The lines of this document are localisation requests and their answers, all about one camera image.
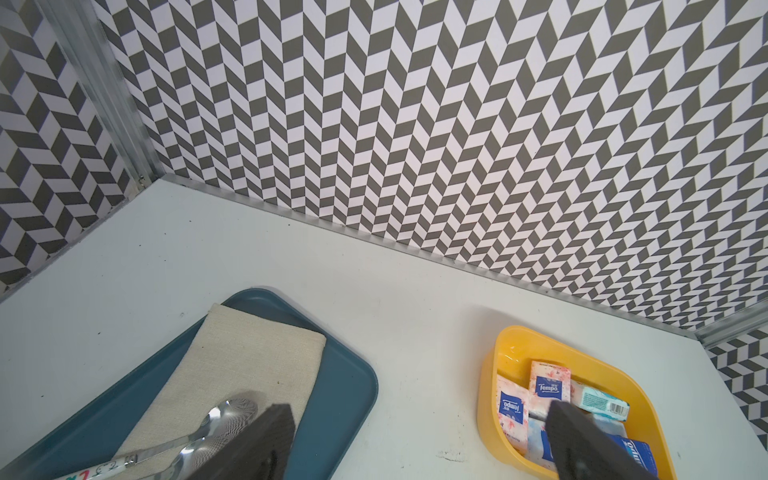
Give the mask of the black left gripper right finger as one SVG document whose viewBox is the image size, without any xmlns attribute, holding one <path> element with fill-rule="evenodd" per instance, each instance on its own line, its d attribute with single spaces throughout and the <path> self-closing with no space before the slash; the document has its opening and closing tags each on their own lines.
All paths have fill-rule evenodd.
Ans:
<svg viewBox="0 0 768 480">
<path fill-rule="evenodd" d="M 550 404 L 545 431 L 560 480 L 655 479 L 570 403 Z"/>
</svg>

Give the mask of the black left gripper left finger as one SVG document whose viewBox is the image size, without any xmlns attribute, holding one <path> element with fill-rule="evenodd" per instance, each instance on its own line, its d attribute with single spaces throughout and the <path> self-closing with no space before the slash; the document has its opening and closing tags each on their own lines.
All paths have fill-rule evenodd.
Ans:
<svg viewBox="0 0 768 480">
<path fill-rule="evenodd" d="M 296 431 L 289 404 L 273 404 L 192 472 L 192 480 L 280 480 Z"/>
</svg>

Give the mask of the pink floral Tempo tissue pack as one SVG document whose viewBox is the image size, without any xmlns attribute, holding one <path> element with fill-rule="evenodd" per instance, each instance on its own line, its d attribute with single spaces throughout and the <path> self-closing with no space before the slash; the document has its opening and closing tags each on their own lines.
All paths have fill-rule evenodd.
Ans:
<svg viewBox="0 0 768 480">
<path fill-rule="evenodd" d="M 542 361 L 532 361 L 529 376 L 529 414 L 538 419 L 547 418 L 553 401 L 571 402 L 571 370 Z"/>
<path fill-rule="evenodd" d="M 529 391 L 517 383 L 496 376 L 496 412 L 501 430 L 521 454 L 528 450 Z"/>
</svg>

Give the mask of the yellow plastic storage box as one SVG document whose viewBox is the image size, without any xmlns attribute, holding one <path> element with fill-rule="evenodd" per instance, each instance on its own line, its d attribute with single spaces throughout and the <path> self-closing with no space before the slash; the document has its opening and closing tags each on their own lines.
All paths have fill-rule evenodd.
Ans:
<svg viewBox="0 0 768 480">
<path fill-rule="evenodd" d="M 477 425 L 489 452 L 500 462 L 539 479 L 557 474 L 524 458 L 508 442 L 498 423 L 495 403 L 498 375 L 528 385 L 534 360 L 554 363 L 571 370 L 576 379 L 629 403 L 626 429 L 629 437 L 649 445 L 659 479 L 677 477 L 666 439 L 652 402 L 634 379 L 605 362 L 524 326 L 502 330 L 485 357 L 478 387 Z"/>
</svg>

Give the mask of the mint green tissue pack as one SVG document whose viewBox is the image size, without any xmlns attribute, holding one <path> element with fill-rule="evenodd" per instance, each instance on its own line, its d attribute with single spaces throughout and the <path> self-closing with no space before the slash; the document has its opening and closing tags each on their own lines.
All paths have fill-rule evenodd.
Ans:
<svg viewBox="0 0 768 480">
<path fill-rule="evenodd" d="M 625 422 L 630 412 L 627 402 L 575 380 L 571 381 L 570 401 L 586 412 L 619 422 Z"/>
</svg>

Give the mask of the dark blue Tempo tissue pack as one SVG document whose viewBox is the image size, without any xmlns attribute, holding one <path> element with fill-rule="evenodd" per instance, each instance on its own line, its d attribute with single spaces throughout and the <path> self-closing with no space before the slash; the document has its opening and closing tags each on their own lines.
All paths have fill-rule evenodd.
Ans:
<svg viewBox="0 0 768 480">
<path fill-rule="evenodd" d="M 560 479 L 657 479 L 658 467 L 650 447 L 600 430 L 587 438 L 570 435 L 555 439 L 543 429 L 541 460 Z"/>
</svg>

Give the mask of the beige linen cloth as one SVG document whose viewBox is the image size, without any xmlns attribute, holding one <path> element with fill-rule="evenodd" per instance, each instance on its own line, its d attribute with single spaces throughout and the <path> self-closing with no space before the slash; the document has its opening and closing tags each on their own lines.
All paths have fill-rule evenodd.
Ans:
<svg viewBox="0 0 768 480">
<path fill-rule="evenodd" d="M 179 365 L 118 449 L 153 447 L 196 430 L 221 401 L 255 391 L 260 410 L 291 406 L 301 422 L 326 337 L 215 304 Z"/>
</svg>

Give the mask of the teal plastic tray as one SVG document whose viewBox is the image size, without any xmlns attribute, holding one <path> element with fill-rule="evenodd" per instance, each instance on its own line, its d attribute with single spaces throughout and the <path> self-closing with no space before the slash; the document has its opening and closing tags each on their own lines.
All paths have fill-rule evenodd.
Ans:
<svg viewBox="0 0 768 480">
<path fill-rule="evenodd" d="M 95 400 L 2 468 L 4 479 L 52 479 L 116 455 L 189 350 L 201 325 L 166 344 Z M 374 369 L 326 337 L 318 377 L 298 424 L 288 479 L 329 479 L 375 405 Z"/>
</svg>

